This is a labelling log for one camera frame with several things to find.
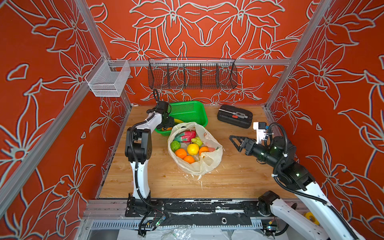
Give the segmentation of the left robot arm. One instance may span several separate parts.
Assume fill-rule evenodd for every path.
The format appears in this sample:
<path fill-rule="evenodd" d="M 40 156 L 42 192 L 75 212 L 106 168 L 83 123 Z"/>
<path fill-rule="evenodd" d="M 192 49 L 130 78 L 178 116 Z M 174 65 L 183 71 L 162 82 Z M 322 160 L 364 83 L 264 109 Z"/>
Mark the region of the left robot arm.
<path fill-rule="evenodd" d="M 172 107 L 160 100 L 158 90 L 153 90 L 156 106 L 147 110 L 148 116 L 142 122 L 134 124 L 127 130 L 125 155 L 133 170 L 134 192 L 131 203 L 139 211 L 149 211 L 158 208 L 159 204 L 151 203 L 151 193 L 148 184 L 148 163 L 151 158 L 152 132 L 156 129 L 168 129 L 175 125 L 170 116 Z"/>

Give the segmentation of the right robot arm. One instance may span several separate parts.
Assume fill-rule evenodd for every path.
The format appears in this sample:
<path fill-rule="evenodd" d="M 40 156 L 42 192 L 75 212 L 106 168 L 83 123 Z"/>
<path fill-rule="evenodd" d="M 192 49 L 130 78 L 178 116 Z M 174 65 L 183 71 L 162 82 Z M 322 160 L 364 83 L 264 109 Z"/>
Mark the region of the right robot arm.
<path fill-rule="evenodd" d="M 233 135 L 229 139 L 238 152 L 271 166 L 275 182 L 297 196 L 319 223 L 307 219 L 272 191 L 259 197 L 259 213 L 280 218 L 307 240 L 364 239 L 328 200 L 312 174 L 294 160 L 297 148 L 288 139 L 284 127 L 278 123 L 257 122 L 255 130 L 256 139 Z"/>

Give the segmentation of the yellow toy lemon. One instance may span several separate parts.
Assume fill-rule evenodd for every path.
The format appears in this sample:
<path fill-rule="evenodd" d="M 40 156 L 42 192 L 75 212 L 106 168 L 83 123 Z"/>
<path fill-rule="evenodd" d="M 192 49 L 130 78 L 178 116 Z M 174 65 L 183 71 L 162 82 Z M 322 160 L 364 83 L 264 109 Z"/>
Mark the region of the yellow toy lemon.
<path fill-rule="evenodd" d="M 192 143 L 188 145 L 187 152 L 190 156 L 195 156 L 199 153 L 199 149 L 199 145 Z"/>

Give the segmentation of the translucent printed plastic bag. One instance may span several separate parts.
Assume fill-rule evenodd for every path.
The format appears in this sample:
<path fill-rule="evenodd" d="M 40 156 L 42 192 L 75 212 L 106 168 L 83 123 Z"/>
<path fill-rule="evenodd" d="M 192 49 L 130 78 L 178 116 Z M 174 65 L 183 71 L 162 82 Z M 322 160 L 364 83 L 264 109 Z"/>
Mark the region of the translucent printed plastic bag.
<path fill-rule="evenodd" d="M 205 127 L 189 122 L 172 128 L 168 152 L 185 173 L 202 176 L 219 166 L 224 149 Z"/>

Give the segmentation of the orange toy fruit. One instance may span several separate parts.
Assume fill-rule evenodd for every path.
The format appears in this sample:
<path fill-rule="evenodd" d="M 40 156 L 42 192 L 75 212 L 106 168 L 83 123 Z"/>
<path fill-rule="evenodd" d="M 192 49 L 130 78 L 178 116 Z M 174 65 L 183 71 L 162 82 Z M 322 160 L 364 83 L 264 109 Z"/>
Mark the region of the orange toy fruit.
<path fill-rule="evenodd" d="M 199 155 L 201 155 L 202 153 L 206 153 L 206 152 L 209 152 L 210 149 L 206 146 L 203 146 L 199 149 Z"/>

